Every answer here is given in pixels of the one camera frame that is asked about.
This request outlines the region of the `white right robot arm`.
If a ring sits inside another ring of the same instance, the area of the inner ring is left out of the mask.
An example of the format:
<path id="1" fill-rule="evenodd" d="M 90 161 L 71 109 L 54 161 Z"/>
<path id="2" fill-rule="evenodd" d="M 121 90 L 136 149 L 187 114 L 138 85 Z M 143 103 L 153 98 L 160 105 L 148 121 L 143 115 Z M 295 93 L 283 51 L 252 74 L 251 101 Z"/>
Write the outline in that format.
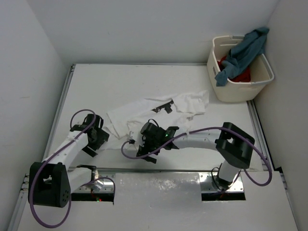
<path id="1" fill-rule="evenodd" d="M 217 182 L 220 187 L 227 187 L 241 169 L 250 167 L 255 139 L 231 122 L 223 123 L 219 131 L 220 133 L 213 133 L 211 130 L 185 133 L 177 126 L 163 129 L 147 122 L 137 136 L 139 148 L 136 156 L 155 164 L 156 159 L 147 154 L 157 155 L 160 147 L 165 150 L 199 148 L 217 151 L 224 158 L 218 168 Z"/>

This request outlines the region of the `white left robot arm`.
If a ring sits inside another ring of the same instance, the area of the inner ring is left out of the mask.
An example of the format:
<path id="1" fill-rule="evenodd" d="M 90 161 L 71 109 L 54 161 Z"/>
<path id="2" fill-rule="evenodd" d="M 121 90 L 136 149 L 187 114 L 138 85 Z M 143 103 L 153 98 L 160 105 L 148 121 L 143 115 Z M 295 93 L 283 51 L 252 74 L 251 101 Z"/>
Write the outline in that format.
<path id="1" fill-rule="evenodd" d="M 94 166 L 69 167 L 80 153 L 91 157 L 108 141 L 109 134 L 102 129 L 103 119 L 88 114 L 82 124 L 71 127 L 67 138 L 55 152 L 55 157 L 34 162 L 29 171 L 28 200 L 34 205 L 65 207 L 71 193 L 94 179 Z"/>

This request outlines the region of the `white printed t shirt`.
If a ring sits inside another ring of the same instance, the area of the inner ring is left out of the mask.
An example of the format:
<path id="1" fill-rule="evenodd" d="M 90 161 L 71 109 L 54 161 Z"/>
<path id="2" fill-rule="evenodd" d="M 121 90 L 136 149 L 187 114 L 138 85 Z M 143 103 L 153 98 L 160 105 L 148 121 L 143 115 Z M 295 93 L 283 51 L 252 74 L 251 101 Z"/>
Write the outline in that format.
<path id="1" fill-rule="evenodd" d="M 203 115 L 209 104 L 209 92 L 182 93 L 156 98 L 142 98 L 107 112 L 110 125 L 103 127 L 110 134 L 102 150 L 120 149 L 131 130 L 138 131 L 148 120 L 161 127 L 191 128 L 193 118 Z"/>

